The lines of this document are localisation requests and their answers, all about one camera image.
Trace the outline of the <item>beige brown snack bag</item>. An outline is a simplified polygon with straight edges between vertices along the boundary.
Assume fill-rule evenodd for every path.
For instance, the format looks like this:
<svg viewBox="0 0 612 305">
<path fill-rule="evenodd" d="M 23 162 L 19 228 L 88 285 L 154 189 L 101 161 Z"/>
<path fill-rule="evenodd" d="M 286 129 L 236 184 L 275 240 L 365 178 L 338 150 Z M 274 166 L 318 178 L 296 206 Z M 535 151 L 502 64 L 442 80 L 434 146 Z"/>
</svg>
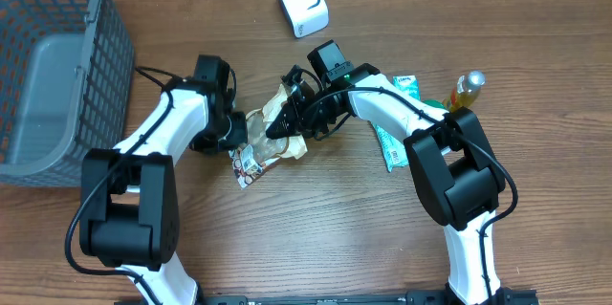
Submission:
<svg viewBox="0 0 612 305">
<path fill-rule="evenodd" d="M 300 159 L 308 152 L 302 136 L 272 140 L 266 129 L 286 103 L 288 91 L 281 84 L 276 94 L 262 107 L 246 115 L 248 140 L 229 152 L 238 184 L 245 188 L 260 178 L 280 159 Z"/>
</svg>

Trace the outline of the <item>teal wipes packet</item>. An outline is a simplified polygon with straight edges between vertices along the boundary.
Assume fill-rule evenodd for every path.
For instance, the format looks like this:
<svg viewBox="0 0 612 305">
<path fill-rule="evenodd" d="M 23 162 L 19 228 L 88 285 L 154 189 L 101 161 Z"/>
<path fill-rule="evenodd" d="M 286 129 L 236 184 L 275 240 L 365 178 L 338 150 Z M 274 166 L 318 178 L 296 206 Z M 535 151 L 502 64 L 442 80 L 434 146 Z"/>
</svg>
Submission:
<svg viewBox="0 0 612 305">
<path fill-rule="evenodd" d="M 387 171 L 391 173 L 394 168 L 409 166 L 404 145 L 379 125 L 373 124 L 373 128 L 382 149 Z"/>
</svg>

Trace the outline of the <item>teal tissue pack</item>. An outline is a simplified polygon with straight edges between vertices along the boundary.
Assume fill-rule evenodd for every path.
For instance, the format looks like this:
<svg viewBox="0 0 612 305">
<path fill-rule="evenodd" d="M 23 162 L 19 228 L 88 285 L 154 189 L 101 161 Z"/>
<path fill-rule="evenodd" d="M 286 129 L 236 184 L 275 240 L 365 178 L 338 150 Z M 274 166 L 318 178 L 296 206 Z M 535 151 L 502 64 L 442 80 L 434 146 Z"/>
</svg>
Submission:
<svg viewBox="0 0 612 305">
<path fill-rule="evenodd" d="M 416 76 L 394 76 L 393 85 L 412 98 L 421 99 L 420 87 Z"/>
</svg>

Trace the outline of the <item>green lidded white jar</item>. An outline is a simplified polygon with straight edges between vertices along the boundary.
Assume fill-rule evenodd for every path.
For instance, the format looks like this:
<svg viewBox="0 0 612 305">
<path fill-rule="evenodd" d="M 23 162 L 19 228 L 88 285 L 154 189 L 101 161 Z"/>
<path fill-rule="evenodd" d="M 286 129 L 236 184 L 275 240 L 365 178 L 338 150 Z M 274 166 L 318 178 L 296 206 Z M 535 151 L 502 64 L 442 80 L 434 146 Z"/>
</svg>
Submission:
<svg viewBox="0 0 612 305">
<path fill-rule="evenodd" d="M 446 109 L 444 104 L 442 104 L 441 102 L 439 102 L 437 100 L 434 100 L 434 99 L 426 99 L 426 100 L 423 101 L 423 103 L 426 104 L 426 105 L 429 105 L 431 107 Z"/>
</svg>

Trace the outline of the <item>yellow dish soap bottle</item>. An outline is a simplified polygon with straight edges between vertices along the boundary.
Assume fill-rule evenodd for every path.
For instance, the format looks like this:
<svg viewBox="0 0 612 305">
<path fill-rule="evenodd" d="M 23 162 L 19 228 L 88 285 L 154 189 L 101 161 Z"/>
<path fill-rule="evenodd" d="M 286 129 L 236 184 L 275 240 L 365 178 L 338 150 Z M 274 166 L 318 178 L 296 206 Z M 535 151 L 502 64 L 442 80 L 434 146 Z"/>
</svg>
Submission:
<svg viewBox="0 0 612 305">
<path fill-rule="evenodd" d="M 450 95 L 443 100 L 442 104 L 449 112 L 454 112 L 461 107 L 468 108 L 476 101 L 485 84 L 486 76 L 478 70 L 460 76 Z"/>
</svg>

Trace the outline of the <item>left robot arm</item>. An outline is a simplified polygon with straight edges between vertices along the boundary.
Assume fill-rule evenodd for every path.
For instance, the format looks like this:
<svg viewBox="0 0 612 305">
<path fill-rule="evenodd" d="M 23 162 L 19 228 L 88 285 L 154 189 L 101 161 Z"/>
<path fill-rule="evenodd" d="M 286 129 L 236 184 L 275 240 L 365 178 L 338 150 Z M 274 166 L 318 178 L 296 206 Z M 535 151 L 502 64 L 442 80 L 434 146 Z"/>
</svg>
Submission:
<svg viewBox="0 0 612 305">
<path fill-rule="evenodd" d="M 81 169 L 81 205 L 68 227 L 68 263 L 90 275 L 129 278 L 143 304 L 202 304 L 200 284 L 176 252 L 180 214 L 175 165 L 190 149 L 231 151 L 248 139 L 234 111 L 235 72 L 199 55 L 192 76 L 170 75 L 143 124 L 112 148 L 93 148 Z"/>
</svg>

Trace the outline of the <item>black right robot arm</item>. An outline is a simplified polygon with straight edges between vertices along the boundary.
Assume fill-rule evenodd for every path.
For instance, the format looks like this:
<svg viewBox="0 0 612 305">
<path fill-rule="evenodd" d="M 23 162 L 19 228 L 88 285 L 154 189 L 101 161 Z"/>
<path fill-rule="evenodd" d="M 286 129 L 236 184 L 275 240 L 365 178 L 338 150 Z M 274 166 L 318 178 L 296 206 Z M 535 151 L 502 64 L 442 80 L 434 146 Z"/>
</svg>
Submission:
<svg viewBox="0 0 612 305">
<path fill-rule="evenodd" d="M 499 304 L 501 283 L 492 258 L 492 225 L 498 195 L 515 184 L 495 158 L 474 113 L 427 105 L 402 93 L 376 67 L 347 60 L 334 41 L 307 56 L 311 90 L 294 67 L 282 80 L 287 102 L 266 130 L 271 140 L 303 136 L 317 141 L 350 117 L 368 120 L 404 145 L 417 196 L 426 213 L 444 229 L 450 274 L 447 301 Z"/>
</svg>

